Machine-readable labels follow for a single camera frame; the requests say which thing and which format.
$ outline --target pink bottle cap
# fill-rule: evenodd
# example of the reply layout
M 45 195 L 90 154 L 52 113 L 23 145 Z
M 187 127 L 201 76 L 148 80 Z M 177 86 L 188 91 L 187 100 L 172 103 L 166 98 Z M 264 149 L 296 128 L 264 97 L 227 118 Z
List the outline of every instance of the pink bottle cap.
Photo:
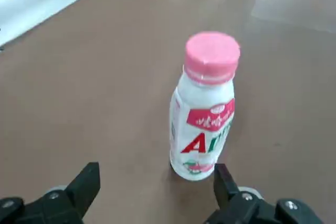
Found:
M 221 84 L 235 75 L 240 48 L 237 41 L 217 31 L 192 36 L 185 46 L 184 71 L 194 81 Z

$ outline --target screw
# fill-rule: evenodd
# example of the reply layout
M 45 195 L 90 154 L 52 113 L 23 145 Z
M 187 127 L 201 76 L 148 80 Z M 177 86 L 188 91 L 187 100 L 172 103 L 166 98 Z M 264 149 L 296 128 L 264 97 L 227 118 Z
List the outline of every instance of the screw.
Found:
M 56 199 L 58 198 L 59 194 L 58 193 L 52 193 L 49 195 L 49 199 Z
M 252 197 L 251 194 L 243 193 L 241 196 L 242 196 L 243 199 L 245 199 L 245 200 L 253 200 L 253 197 Z
M 288 207 L 290 210 L 297 210 L 298 206 L 293 201 L 286 201 L 285 206 Z
M 12 201 L 12 200 L 10 199 L 10 200 L 6 201 L 6 202 L 2 205 L 2 207 L 3 207 L 3 208 L 7 208 L 7 207 L 11 207 L 12 205 L 14 205 L 14 201 Z

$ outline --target brown table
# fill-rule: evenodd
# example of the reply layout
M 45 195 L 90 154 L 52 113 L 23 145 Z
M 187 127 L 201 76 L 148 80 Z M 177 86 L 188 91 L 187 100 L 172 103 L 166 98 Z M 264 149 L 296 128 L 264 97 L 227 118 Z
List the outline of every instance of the brown table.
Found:
M 333 0 L 80 0 L 0 54 L 0 195 L 28 201 L 89 161 L 86 223 L 201 223 L 212 178 L 170 170 L 168 109 L 184 43 L 237 38 L 236 115 L 221 161 L 269 202 L 336 217 Z

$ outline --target red label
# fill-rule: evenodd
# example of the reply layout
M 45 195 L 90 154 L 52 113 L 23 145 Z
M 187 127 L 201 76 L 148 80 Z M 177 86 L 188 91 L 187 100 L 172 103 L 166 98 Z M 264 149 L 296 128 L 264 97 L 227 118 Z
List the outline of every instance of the red label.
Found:
M 235 99 L 210 109 L 191 109 L 187 123 L 207 131 L 218 131 L 235 112 Z

